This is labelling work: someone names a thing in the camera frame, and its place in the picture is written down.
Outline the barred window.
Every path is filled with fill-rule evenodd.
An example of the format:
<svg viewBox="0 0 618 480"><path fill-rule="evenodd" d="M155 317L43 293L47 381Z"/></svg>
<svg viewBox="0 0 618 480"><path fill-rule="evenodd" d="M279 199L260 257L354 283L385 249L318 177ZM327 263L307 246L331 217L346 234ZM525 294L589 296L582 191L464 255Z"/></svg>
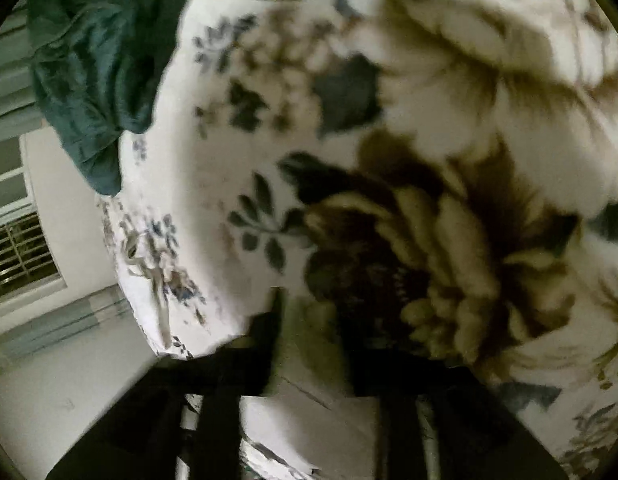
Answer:
<svg viewBox="0 0 618 480"><path fill-rule="evenodd" d="M65 287L34 199L24 141L1 141L0 307L17 308Z"/></svg>

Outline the floral bed cover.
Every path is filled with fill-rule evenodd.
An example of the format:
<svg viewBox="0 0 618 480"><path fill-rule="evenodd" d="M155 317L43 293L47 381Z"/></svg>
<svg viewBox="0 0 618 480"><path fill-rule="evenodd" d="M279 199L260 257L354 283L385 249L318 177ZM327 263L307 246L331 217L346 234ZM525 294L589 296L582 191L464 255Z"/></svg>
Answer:
<svg viewBox="0 0 618 480"><path fill-rule="evenodd" d="M618 28L600 0L187 0L100 201L149 348L283 309L280 390L473 372L571 479L618 448Z"/></svg>

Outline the dark green fleece blanket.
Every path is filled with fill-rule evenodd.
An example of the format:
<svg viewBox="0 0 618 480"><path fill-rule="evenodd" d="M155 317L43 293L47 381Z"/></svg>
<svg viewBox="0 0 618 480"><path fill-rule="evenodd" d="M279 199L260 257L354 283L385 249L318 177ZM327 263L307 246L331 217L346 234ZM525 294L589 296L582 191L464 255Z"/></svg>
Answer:
<svg viewBox="0 0 618 480"><path fill-rule="evenodd" d="M185 3L28 0L36 104L100 195L120 191L120 136L152 125Z"/></svg>

